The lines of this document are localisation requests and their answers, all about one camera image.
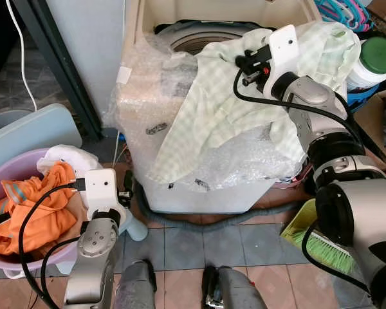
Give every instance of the wall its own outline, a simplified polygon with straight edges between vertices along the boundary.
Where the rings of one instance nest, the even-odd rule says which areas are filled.
[[[100,118],[108,109],[122,49],[125,0],[47,0]]]

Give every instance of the broom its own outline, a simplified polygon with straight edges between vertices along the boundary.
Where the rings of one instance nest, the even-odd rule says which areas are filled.
[[[280,236],[296,247],[301,248],[306,231],[316,219],[315,199],[312,199],[303,205]],[[325,238],[317,230],[311,233],[306,248],[315,260],[329,267],[345,274],[350,274],[353,270],[354,259],[348,251]]]

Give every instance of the black cable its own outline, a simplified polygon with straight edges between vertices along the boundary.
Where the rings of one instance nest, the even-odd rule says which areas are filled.
[[[39,296],[36,294],[36,298],[34,299],[34,302],[32,305],[29,307],[29,309],[33,309],[34,305],[37,303],[37,300],[39,299]]]
[[[30,209],[29,213],[25,217],[23,223],[21,224],[20,231],[19,231],[19,254],[20,254],[20,263],[23,268],[24,275],[26,276],[27,281],[29,282],[30,286],[32,287],[33,291],[46,303],[46,305],[51,309],[59,309],[59,307],[54,303],[54,301],[51,299],[50,295],[45,294],[38,286],[36,280],[30,273],[28,266],[27,266],[27,260],[24,253],[24,247],[23,247],[23,236],[24,236],[24,230],[26,228],[26,225],[28,223],[28,220],[33,216],[33,213],[35,210],[39,207],[39,205],[53,192],[61,189],[69,189],[74,188],[75,183],[69,183],[67,185],[60,185],[58,187],[55,187],[48,192],[44,193],[44,195],[39,198],[39,200],[34,204],[32,209]]]
[[[306,257],[306,259],[308,259],[308,261],[310,263],[312,263],[313,265],[315,265],[316,267],[324,270],[325,272],[328,272],[336,277],[339,277],[340,279],[343,279],[343,280],[346,280],[347,282],[351,283],[352,285],[356,285],[358,288],[361,288],[363,291],[365,291],[366,293],[369,293],[369,290],[367,288],[367,286],[363,283],[363,282],[360,282],[359,280],[353,278],[353,277],[350,277],[348,275],[345,275],[333,268],[330,268],[326,265],[323,265],[321,263],[319,263],[318,261],[316,261],[315,259],[313,259],[309,252],[308,252],[308,248],[307,248],[307,245],[308,245],[308,240],[309,240],[309,237],[313,231],[313,229],[315,228],[316,226],[316,222],[313,222],[313,224],[308,228],[308,230],[306,231],[304,237],[303,237],[303,241],[302,241],[302,252],[303,252],[303,255]]]
[[[55,245],[53,248],[51,248],[46,255],[44,256],[43,262],[41,264],[41,272],[40,272],[40,279],[41,279],[41,288],[45,294],[50,295],[48,289],[47,289],[47,284],[46,284],[46,267],[47,267],[47,261],[49,260],[51,254],[55,252],[58,248],[67,245],[68,243],[73,243],[75,241],[78,241],[80,237],[75,237],[71,238],[65,241],[62,241],[61,243],[58,243]]]
[[[361,138],[359,137],[358,133],[352,128],[350,123],[348,123],[346,120],[344,120],[344,119],[342,119],[342,118],[340,118],[332,113],[329,113],[328,111],[324,111],[324,110],[321,110],[318,108],[313,108],[311,106],[300,105],[300,104],[292,103],[292,102],[276,101],[276,100],[270,100],[268,98],[247,97],[246,95],[242,95],[241,93],[239,93],[239,90],[237,89],[237,84],[239,82],[239,78],[242,75],[242,73],[243,73],[243,70],[239,69],[239,71],[237,72],[236,77],[234,79],[234,83],[233,83],[233,92],[234,92],[235,96],[238,97],[239,99],[244,100],[244,101],[248,101],[248,102],[254,102],[254,103],[283,106],[285,108],[301,109],[304,111],[310,111],[312,113],[316,113],[316,114],[325,116],[327,118],[330,118],[330,119],[338,122],[342,126],[344,126],[348,130],[348,132],[357,140],[357,142],[360,145],[362,145],[362,147],[363,147]],[[338,96],[338,94],[336,94],[336,96],[342,102],[342,104],[344,106],[347,106],[347,103],[340,95]],[[347,107],[346,112],[348,113],[348,118],[349,118],[350,110],[348,107]]]

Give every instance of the bubble wrap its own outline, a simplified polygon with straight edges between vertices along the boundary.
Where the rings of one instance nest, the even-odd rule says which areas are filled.
[[[143,179],[196,77],[198,66],[194,56],[172,52],[168,44],[154,35],[138,41],[123,59],[121,65],[132,71],[127,84],[116,84],[103,121],[125,135],[135,175]],[[295,175],[301,162],[293,162],[275,150],[269,128],[249,130],[203,153],[201,165],[177,182],[201,192]]]

